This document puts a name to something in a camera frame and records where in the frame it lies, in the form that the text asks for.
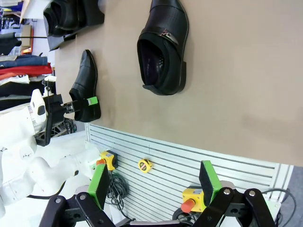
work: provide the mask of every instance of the metal rod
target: metal rod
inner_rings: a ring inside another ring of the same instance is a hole
[[[42,37],[42,36],[22,36],[22,37],[15,37],[17,39],[26,39],[26,38],[37,38],[37,39],[47,39],[47,37]]]

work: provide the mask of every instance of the beige wall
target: beige wall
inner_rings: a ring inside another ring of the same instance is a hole
[[[303,1],[183,0],[187,84],[173,96],[142,88],[136,42],[150,2],[104,1],[105,23],[56,52],[64,101],[91,49],[102,109],[95,124],[303,166]]]

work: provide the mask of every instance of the shoe sole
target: shoe sole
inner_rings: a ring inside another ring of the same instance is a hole
[[[94,56],[93,56],[93,54],[90,52],[90,50],[85,50],[86,51],[86,53],[91,57],[91,59],[92,59],[92,61],[93,61],[93,64],[94,64],[94,67],[95,67],[95,69],[96,69],[96,82],[95,82],[95,84],[94,84],[94,93],[93,93],[93,95],[94,96],[97,96],[96,95],[96,92],[97,92],[97,81],[98,81],[98,69],[97,69],[97,65],[96,65],[96,62],[95,62],[95,59],[94,59]]]
[[[186,18],[186,22],[187,22],[187,31],[186,31],[186,36],[185,36],[185,41],[184,41],[184,46],[183,46],[183,50],[182,50],[182,61],[184,58],[184,51],[185,51],[185,46],[186,46],[186,42],[187,42],[187,37],[188,37],[188,33],[189,33],[189,20],[188,20],[188,16],[187,13],[185,11],[184,6],[182,5],[181,1],[179,1],[184,13],[185,13],[185,18]],[[186,71],[187,71],[187,64],[185,61],[183,61],[181,63],[181,68],[180,68],[180,72],[181,72],[181,77],[180,77],[180,88],[178,90],[178,92],[181,92],[186,84]]]

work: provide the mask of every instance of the green gripper pad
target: green gripper pad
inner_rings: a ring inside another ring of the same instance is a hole
[[[109,175],[107,165],[97,165],[87,192],[91,197],[93,197],[95,203],[100,209],[104,209],[108,187]]]
[[[209,206],[218,191],[222,188],[221,182],[210,161],[202,161],[199,180],[204,192],[204,204]]]
[[[95,105],[98,103],[98,98],[95,96],[92,98],[88,98],[87,101],[89,102],[89,105]]]

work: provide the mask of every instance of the black shoe stand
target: black shoe stand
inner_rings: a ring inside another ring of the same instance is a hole
[[[101,25],[104,23],[104,13],[102,13],[98,7],[98,0],[79,0],[79,7],[84,9],[86,21],[85,24],[79,26],[78,29],[72,31],[70,34],[53,37],[47,34],[47,41],[50,51],[58,49],[64,42],[76,38],[77,33],[85,32],[85,29],[95,25]],[[44,18],[46,33],[48,33],[48,23]]]

